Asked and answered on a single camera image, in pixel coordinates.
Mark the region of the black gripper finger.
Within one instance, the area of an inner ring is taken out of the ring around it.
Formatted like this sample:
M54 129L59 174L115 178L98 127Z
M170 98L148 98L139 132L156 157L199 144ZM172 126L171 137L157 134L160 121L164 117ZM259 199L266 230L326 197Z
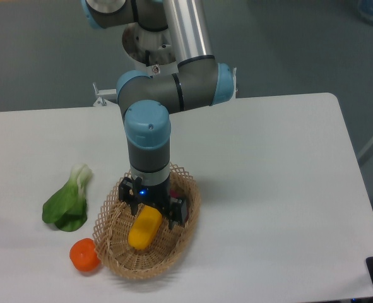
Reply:
M124 177L119 184L119 200L125 202L130 207L132 216L137 214L139 204L141 204L141 196L139 193L141 190L141 182L142 178L140 177L135 179Z
M169 208L166 214L168 228L172 230L176 225L185 226L187 222L187 200L186 198L170 197Z

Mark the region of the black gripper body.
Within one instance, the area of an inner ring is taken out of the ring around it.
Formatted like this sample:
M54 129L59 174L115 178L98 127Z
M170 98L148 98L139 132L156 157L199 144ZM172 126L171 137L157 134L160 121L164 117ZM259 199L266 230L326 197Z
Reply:
M142 184L142 179L131 178L133 197L129 202L131 211L136 211L138 205L144 204L158 211L169 211L170 208L170 177L167 177L160 184L146 186Z

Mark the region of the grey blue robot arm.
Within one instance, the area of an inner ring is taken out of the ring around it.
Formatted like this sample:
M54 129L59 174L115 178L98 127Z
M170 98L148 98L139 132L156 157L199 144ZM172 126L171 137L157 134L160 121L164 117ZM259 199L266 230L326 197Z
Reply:
M185 198L170 195L169 116L230 100L231 69L216 61L201 1L83 1L90 25L136 25L170 37L170 59L177 72L150 76L129 71L117 81L116 100L127 138L131 176L119 185L119 199L136 214L139 205L158 210L170 227L189 216Z

